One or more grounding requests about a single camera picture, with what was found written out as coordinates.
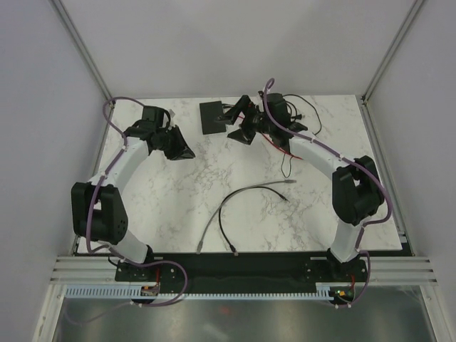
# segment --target gray cable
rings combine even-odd
[[[221,207],[223,207],[230,198],[232,198],[233,196],[239,194],[240,192],[243,192],[245,190],[248,190],[248,189],[251,189],[253,187],[263,187],[263,186],[267,186],[267,185],[272,185],[272,184],[280,184],[280,183],[286,183],[286,184],[291,184],[291,183],[296,183],[296,180],[276,180],[274,182],[266,182],[266,183],[261,183],[261,184],[255,184],[255,185],[251,185],[249,187],[243,187],[239,190],[237,190],[236,192],[233,192],[230,196],[228,196],[225,201],[223,201],[218,208],[216,208],[216,210],[214,211],[214,214],[212,214],[211,218],[209,219],[208,223],[206,224],[206,227],[204,228],[204,231],[202,233],[202,236],[201,236],[201,239],[199,240],[198,242],[198,246],[197,246],[197,254],[200,254],[201,253],[201,250],[202,250],[202,245],[204,243],[204,237],[206,236],[206,232],[207,230],[209,229],[209,226],[210,224],[212,223],[212,220],[214,219],[215,215],[217,214],[217,212],[219,211],[219,209]]]

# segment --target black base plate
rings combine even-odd
[[[315,293],[315,283],[351,283],[366,280],[366,263],[351,262],[350,274],[334,274],[330,261],[322,253],[169,253],[155,254],[155,261],[181,264],[189,277],[188,294],[292,294]],[[116,281],[155,281],[153,269],[139,269],[119,263]],[[160,292],[177,293],[184,286],[184,275],[171,265],[160,266]]]

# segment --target black clamp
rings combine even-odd
[[[141,119],[125,130],[124,133],[127,137],[144,140],[147,143],[149,154],[153,150],[161,150],[168,160],[195,158],[195,154],[185,142],[179,126],[170,126],[170,112],[150,105],[145,105],[142,111]],[[166,126],[163,127],[165,115],[168,120]]]

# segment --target aluminum frame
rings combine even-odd
[[[438,341],[453,341],[448,339],[451,334],[447,322],[442,319],[445,315],[440,308],[439,301],[437,299],[434,300],[434,298],[437,298],[435,287],[438,287],[438,284],[428,258],[423,256],[373,256],[370,259],[372,270],[369,286],[420,286],[425,298],[431,298],[426,302],[426,309],[430,314],[435,335],[440,336]],[[108,262],[106,256],[60,256],[57,258],[33,341],[52,341],[63,299],[69,286],[81,284],[85,285],[87,289],[96,290],[103,287],[106,289],[128,289],[137,286],[155,285],[155,282],[130,283],[115,281],[115,272],[116,268]],[[349,286],[350,284],[334,282],[317,283],[316,285],[319,289],[325,289],[327,286]],[[81,292],[80,298],[85,298],[84,296],[86,294]],[[239,299],[239,297],[217,294],[198,296],[195,299],[228,300]],[[274,299],[274,297],[265,294],[263,296],[256,295],[254,299]],[[309,298],[305,294],[294,294],[289,299],[315,300],[315,298]]]

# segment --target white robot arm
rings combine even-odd
[[[317,170],[322,172],[330,180],[333,173],[340,167],[348,167],[349,165],[339,160],[337,157],[328,153],[322,147],[308,140],[292,138],[289,141],[290,153],[302,160],[311,163]],[[353,225],[338,219],[336,237],[331,245],[331,253],[341,263],[352,260],[358,255],[358,237],[361,233],[362,222]]]
[[[141,120],[124,132],[127,140],[107,165],[86,183],[77,182],[71,189],[73,229],[80,237],[97,241],[111,252],[142,264],[152,249],[128,230],[128,216],[120,194],[134,171],[153,150],[161,150],[169,160],[191,159],[195,154],[187,146],[170,113],[158,107],[144,106]]]
[[[301,123],[291,121],[282,94],[266,95],[260,92],[260,96],[263,100],[264,96],[267,96],[266,101],[271,115],[281,126],[293,133],[307,131],[307,127]],[[256,133],[268,134],[276,146],[310,162],[332,180],[333,208],[339,219],[336,238],[329,249],[329,257],[337,264],[345,264],[355,259],[363,234],[362,223],[374,215],[384,201],[381,190],[366,173],[331,154],[328,151],[332,150],[331,148],[322,148],[323,144],[311,133],[304,132],[305,136],[312,137],[304,140],[279,129],[247,95],[243,95],[231,109],[218,118],[218,121],[232,125],[241,112],[244,119],[239,129],[228,134],[228,138],[250,145]],[[378,179],[377,169],[371,158],[363,156],[351,160]]]

